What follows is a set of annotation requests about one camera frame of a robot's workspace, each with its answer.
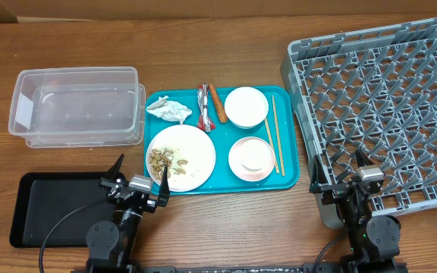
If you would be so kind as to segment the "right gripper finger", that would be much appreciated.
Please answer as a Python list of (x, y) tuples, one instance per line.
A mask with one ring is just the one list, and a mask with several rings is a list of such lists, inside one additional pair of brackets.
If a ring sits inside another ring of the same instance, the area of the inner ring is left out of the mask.
[(367, 155), (362, 151), (362, 149), (357, 149), (354, 154), (357, 160), (357, 166), (359, 168), (373, 165), (373, 162), (367, 157)]
[(328, 184), (328, 178), (323, 170), (323, 165), (318, 155), (314, 156), (313, 161), (313, 174), (311, 177), (312, 187), (322, 187)]

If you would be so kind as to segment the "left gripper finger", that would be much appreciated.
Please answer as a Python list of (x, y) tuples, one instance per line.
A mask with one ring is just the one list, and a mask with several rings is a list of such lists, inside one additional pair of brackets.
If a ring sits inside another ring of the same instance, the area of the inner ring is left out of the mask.
[(102, 175), (102, 181), (122, 182), (124, 180), (124, 175), (120, 172), (120, 168), (123, 161), (124, 154), (121, 154), (116, 163), (114, 163), (113, 166), (111, 166), (110, 169), (108, 169), (107, 172)]
[(166, 207), (170, 198), (170, 189), (168, 185), (168, 166), (163, 170), (162, 180), (159, 188), (157, 206)]

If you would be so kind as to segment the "pink bowl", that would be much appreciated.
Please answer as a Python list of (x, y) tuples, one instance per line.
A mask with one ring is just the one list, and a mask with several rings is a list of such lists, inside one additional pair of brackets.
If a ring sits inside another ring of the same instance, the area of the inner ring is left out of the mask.
[(263, 180), (275, 168), (271, 146), (254, 136), (239, 139), (232, 145), (228, 164), (236, 177), (247, 182)]

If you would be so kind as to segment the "red silver snack wrapper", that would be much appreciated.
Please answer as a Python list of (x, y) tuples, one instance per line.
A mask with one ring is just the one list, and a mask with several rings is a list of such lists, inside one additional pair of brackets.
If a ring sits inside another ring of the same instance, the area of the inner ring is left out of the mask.
[(200, 110), (200, 116), (197, 127), (207, 133), (210, 133), (215, 129), (215, 124), (208, 114), (208, 93), (209, 85), (207, 83), (203, 83), (198, 86), (197, 101)]

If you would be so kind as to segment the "white tissue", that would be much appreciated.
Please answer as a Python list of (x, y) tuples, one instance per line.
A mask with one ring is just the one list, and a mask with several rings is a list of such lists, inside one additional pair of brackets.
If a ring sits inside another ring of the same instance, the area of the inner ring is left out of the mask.
[(168, 96), (159, 97), (157, 101), (146, 107), (146, 111), (164, 121), (178, 122), (179, 124), (183, 124), (193, 113), (191, 109), (180, 102), (170, 101)]

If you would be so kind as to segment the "wooden chopstick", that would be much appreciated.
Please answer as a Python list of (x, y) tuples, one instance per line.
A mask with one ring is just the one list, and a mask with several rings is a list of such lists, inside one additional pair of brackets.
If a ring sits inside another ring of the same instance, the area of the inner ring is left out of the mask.
[(273, 154), (273, 157), (274, 157), (274, 164), (275, 164), (275, 171), (276, 171), (276, 174), (279, 174), (278, 162), (277, 162), (277, 158), (276, 158), (276, 155), (275, 155), (275, 147), (274, 147), (274, 144), (273, 144), (273, 141), (272, 141), (271, 130), (270, 130), (270, 127), (269, 127), (269, 122), (268, 122), (267, 117), (264, 119), (264, 124), (265, 124), (265, 127), (266, 127), (266, 132), (267, 132), (267, 136), (268, 136), (268, 140), (269, 140), (269, 145), (272, 148), (272, 154)]
[(278, 154), (279, 154), (279, 163), (280, 163), (280, 172), (282, 177), (285, 176), (285, 167), (284, 167), (284, 160), (283, 160), (283, 153), (282, 153), (282, 147), (281, 147), (281, 136), (280, 136), (280, 130), (278, 127), (278, 116), (276, 111), (276, 104), (275, 104), (275, 97), (272, 96), (272, 110), (273, 110), (273, 116), (274, 116), (274, 122), (275, 122), (275, 132), (276, 132), (276, 139), (278, 144)]

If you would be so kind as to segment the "orange carrot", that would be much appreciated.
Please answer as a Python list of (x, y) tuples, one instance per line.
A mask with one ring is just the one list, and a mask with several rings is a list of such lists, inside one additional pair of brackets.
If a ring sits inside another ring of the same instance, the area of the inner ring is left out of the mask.
[(216, 114), (218, 115), (218, 119), (222, 124), (225, 124), (228, 122), (228, 117), (225, 113), (225, 107), (219, 98), (219, 95), (216, 91), (216, 88), (213, 86), (212, 83), (209, 84), (209, 92), (212, 96), (212, 101), (215, 106)]

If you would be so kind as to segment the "white bowl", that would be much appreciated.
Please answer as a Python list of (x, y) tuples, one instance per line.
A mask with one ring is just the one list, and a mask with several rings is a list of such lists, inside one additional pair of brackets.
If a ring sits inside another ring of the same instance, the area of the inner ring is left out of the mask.
[(253, 87), (238, 87), (225, 99), (225, 114), (239, 128), (250, 129), (259, 125), (268, 112), (269, 102), (266, 96)]

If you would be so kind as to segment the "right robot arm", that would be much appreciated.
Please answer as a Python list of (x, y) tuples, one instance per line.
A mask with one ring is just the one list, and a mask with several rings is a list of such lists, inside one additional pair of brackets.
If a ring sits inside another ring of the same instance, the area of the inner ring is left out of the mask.
[[(397, 264), (400, 254), (401, 224), (391, 215), (372, 214), (368, 198), (381, 190), (385, 173), (367, 158), (362, 150), (355, 151), (357, 172), (348, 182), (327, 184), (320, 157), (313, 161), (310, 192), (321, 196), (323, 205), (335, 205), (344, 231), (323, 247), (313, 263), (312, 272), (406, 272), (407, 266)], [(343, 237), (349, 239), (351, 254), (336, 263), (322, 263), (325, 252)]]

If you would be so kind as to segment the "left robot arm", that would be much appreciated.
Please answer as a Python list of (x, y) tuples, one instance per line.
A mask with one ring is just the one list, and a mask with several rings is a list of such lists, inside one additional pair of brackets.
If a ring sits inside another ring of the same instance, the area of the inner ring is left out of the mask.
[(87, 232), (90, 251), (87, 272), (138, 272), (131, 254), (143, 213), (154, 213), (158, 207), (165, 207), (170, 198), (167, 177), (162, 178), (159, 194), (153, 199), (153, 180), (140, 175), (126, 180), (120, 173), (123, 160), (124, 155), (120, 155), (100, 179), (100, 187), (107, 191), (105, 201), (114, 210), (110, 221), (99, 221)]

